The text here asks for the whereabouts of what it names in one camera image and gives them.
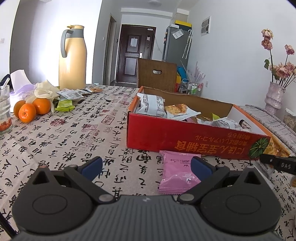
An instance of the blue gripper pad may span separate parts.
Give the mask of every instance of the blue gripper pad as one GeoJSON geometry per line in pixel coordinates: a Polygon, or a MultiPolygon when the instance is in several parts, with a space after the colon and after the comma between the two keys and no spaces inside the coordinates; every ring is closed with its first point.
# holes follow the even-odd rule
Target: blue gripper pad
{"type": "Polygon", "coordinates": [[[215,167],[197,156],[192,157],[190,167],[193,174],[196,175],[201,181],[212,175],[216,170],[215,167]]]}
{"type": "Polygon", "coordinates": [[[88,180],[92,181],[102,172],[102,170],[103,160],[101,157],[96,156],[95,158],[87,162],[85,166],[82,166],[82,170],[80,171],[80,173],[88,180]]]}

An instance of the gray refrigerator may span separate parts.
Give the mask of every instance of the gray refrigerator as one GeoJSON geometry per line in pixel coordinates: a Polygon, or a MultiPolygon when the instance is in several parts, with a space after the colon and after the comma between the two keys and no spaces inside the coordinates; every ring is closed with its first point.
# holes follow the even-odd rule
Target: gray refrigerator
{"type": "Polygon", "coordinates": [[[178,29],[174,27],[167,28],[167,31],[165,33],[165,41],[164,41],[164,48],[163,48],[163,61],[169,62],[169,63],[175,63],[177,64],[177,66],[182,66],[182,63],[183,63],[184,67],[187,68],[187,61],[188,61],[188,57],[186,59],[187,50],[183,58],[182,58],[182,55],[184,53],[184,49],[186,47],[187,39],[190,32],[183,30],[184,35],[176,39],[172,34],[176,30],[178,29]]]}

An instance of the thermos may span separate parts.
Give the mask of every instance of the thermos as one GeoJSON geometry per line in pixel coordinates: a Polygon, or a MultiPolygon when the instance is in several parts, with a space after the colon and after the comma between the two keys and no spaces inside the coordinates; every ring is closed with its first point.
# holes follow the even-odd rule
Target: thermos
{"type": "Polygon", "coordinates": [[[83,89],[86,84],[86,45],[84,27],[70,25],[64,30],[59,55],[60,89],[83,89]]]}

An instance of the tablecloth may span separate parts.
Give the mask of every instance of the tablecloth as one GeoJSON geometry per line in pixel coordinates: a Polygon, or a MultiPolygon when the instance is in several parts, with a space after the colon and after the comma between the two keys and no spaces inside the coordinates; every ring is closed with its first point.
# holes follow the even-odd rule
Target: tablecloth
{"type": "MultiPolygon", "coordinates": [[[[104,169],[94,179],[96,185],[115,197],[159,194],[162,156],[126,147],[127,108],[137,89],[100,87],[103,92],[75,102],[71,112],[38,116],[28,124],[13,116],[13,129],[0,136],[0,211],[15,229],[11,207],[40,165],[62,170],[69,164],[81,165],[101,156],[104,169]]],[[[251,161],[210,156],[204,159],[213,165],[225,164],[235,170],[252,164],[251,161]]],[[[286,174],[276,171],[271,181],[282,205],[282,217],[275,232],[284,240],[295,241],[295,189],[290,187],[286,174]]],[[[6,240],[9,237],[0,227],[0,241],[6,240]]]]}

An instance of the ceiling light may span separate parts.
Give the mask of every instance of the ceiling light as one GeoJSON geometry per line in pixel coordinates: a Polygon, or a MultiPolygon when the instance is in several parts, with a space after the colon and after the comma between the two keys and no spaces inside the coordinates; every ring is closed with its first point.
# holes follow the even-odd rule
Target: ceiling light
{"type": "Polygon", "coordinates": [[[160,2],[159,0],[149,0],[148,3],[149,3],[150,5],[155,6],[155,7],[159,7],[159,6],[161,6],[161,2],[160,2]]]}

